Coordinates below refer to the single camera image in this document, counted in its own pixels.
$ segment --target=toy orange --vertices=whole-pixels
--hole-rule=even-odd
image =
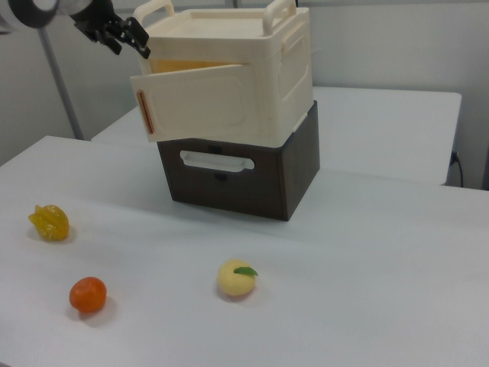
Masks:
[[[254,288],[257,272],[247,262],[232,258],[221,265],[217,284],[228,296],[242,296]]]
[[[87,277],[71,288],[70,303],[79,312],[88,313],[100,310],[107,298],[107,288],[103,281],[94,277]]]
[[[36,226],[37,233],[49,241],[65,239],[70,230],[68,217],[55,205],[36,205],[36,210],[29,216],[29,220]]]

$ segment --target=yellow lemon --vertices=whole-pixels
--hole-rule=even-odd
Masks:
[[[37,233],[49,241],[65,239],[70,230],[68,217],[55,205],[36,205],[35,213],[29,216],[29,220],[36,226]]]
[[[217,284],[229,296],[242,296],[254,288],[255,275],[247,262],[232,258],[219,268]]]

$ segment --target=brown wooden box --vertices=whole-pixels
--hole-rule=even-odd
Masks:
[[[202,139],[157,144],[173,200],[289,220],[319,170],[317,102],[280,148]],[[232,173],[189,167],[181,151],[250,158],[254,169]]]

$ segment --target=crate lid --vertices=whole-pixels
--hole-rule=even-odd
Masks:
[[[171,0],[153,0],[136,9],[134,17],[143,19],[165,7],[167,17],[146,27],[150,37],[262,39],[291,21],[306,9],[296,9],[294,0],[275,0],[265,9],[204,9],[175,14]]]

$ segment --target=white wall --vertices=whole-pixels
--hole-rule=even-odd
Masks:
[[[0,35],[0,165],[46,135],[72,138],[36,31]]]
[[[132,16],[130,11],[147,0],[113,0],[121,18]],[[175,6],[224,6],[224,0],[176,0]],[[151,18],[161,18],[163,12]],[[54,55],[66,84],[83,137],[93,138],[101,130],[136,106],[129,78],[141,74],[138,54],[124,46],[119,56],[107,47],[93,44],[74,26],[73,20],[58,15],[47,27]]]
[[[116,8],[126,11],[142,2],[114,0]],[[221,2],[224,0],[174,3],[217,6]],[[257,2],[263,6],[269,1],[242,0],[244,6]],[[342,0],[345,2],[360,1]],[[314,6],[311,17],[316,85],[462,94],[455,148],[460,152],[466,186],[481,188],[489,142],[489,4]],[[135,107],[129,77],[140,70],[133,50],[124,47],[116,57],[87,41],[67,17],[57,17],[47,32],[86,138]],[[449,183],[458,185],[458,172],[452,171]]]
[[[489,143],[489,4],[311,8],[316,85],[462,94],[455,138],[467,187]],[[458,184],[452,170],[449,183]]]

